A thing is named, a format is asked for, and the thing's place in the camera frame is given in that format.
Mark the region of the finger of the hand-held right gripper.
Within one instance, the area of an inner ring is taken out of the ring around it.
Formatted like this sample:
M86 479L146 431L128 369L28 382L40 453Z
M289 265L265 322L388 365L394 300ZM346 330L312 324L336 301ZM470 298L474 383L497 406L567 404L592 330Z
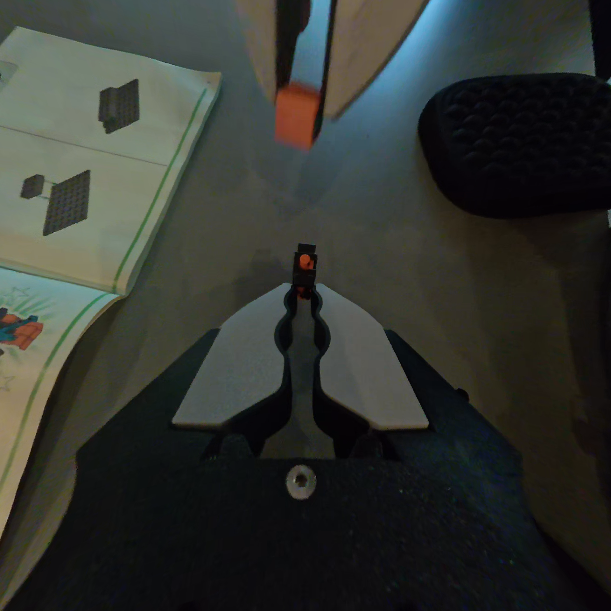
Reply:
M429 1L336 1L325 80L325 118L336 119L394 57Z
M265 97L276 98L286 82L282 1L237 1L246 49Z

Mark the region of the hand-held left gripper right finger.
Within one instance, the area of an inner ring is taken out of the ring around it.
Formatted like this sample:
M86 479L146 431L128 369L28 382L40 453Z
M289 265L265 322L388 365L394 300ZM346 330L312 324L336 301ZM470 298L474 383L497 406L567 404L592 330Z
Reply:
M316 286L315 297L317 425L324 432L427 429L429 420L383 326L324 284Z

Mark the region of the white instruction booklet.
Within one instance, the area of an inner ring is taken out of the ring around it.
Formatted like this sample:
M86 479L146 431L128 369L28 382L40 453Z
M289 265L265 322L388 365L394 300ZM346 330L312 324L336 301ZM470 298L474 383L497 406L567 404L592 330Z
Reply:
M132 291L221 86L23 27L1 43L1 534L57 377Z

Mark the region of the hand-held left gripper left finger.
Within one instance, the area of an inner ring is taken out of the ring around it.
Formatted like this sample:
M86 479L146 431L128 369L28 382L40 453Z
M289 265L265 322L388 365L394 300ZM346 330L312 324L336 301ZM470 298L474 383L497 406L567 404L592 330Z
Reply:
M280 390L285 360L276 329L290 289L279 285L221 325L173 417L175 427L220 429Z

